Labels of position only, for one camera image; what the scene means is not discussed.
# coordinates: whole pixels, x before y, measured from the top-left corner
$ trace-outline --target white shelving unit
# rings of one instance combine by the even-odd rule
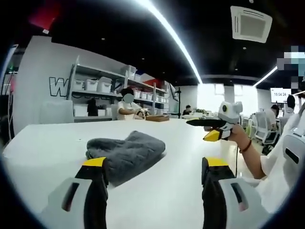
[[[96,91],[86,91],[86,90],[74,90],[72,88],[73,82],[75,79],[75,75],[82,75],[82,76],[87,76],[88,78],[95,78],[99,79],[101,77],[106,77],[112,80],[112,91],[111,93],[100,93]],[[145,103],[145,104],[150,104],[152,105],[152,112],[155,112],[156,104],[162,105],[164,107],[165,103],[157,102],[156,101],[156,96],[157,94],[162,94],[163,96],[167,94],[167,91],[161,88],[156,88],[156,85],[154,86],[145,84],[143,82],[139,82],[133,79],[129,79],[129,75],[131,72],[128,70],[125,72],[125,75],[120,74],[120,73],[115,73],[99,68],[94,68],[90,67],[87,65],[83,65],[79,63],[79,57],[77,58],[75,64],[72,65],[71,68],[71,74],[70,74],[70,80],[69,80],[69,85],[68,85],[68,93],[67,93],[67,100],[72,100],[72,95],[77,95],[77,96],[86,96],[86,97],[101,97],[101,98],[108,98],[110,99],[111,103],[114,103],[114,100],[119,100],[122,98],[120,94],[115,94],[113,93],[114,88],[117,83],[121,83],[124,88],[127,86],[136,86],[138,88],[145,89],[146,91],[150,91],[153,93],[153,100],[145,100],[141,98],[135,98],[134,100],[136,102],[140,103]],[[110,120],[110,117],[103,117],[103,116],[94,116],[94,117],[87,117],[87,116],[79,116],[75,117],[74,121],[75,122],[85,122],[85,121],[102,121],[102,120]]]

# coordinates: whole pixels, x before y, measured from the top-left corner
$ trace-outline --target desk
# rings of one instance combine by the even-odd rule
[[[20,197],[38,214],[48,195],[76,175],[86,160],[88,140],[125,139],[133,130],[163,140],[166,156],[130,181],[109,186],[107,228],[202,228],[201,161],[204,156],[221,156],[221,146],[204,142],[204,129],[185,120],[29,125],[5,148],[4,162]]]

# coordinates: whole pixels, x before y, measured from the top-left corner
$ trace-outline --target folded towel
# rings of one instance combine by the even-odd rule
[[[121,181],[160,156],[165,143],[147,134],[133,131],[125,140],[95,138],[87,143],[88,159],[107,157],[109,181]]]

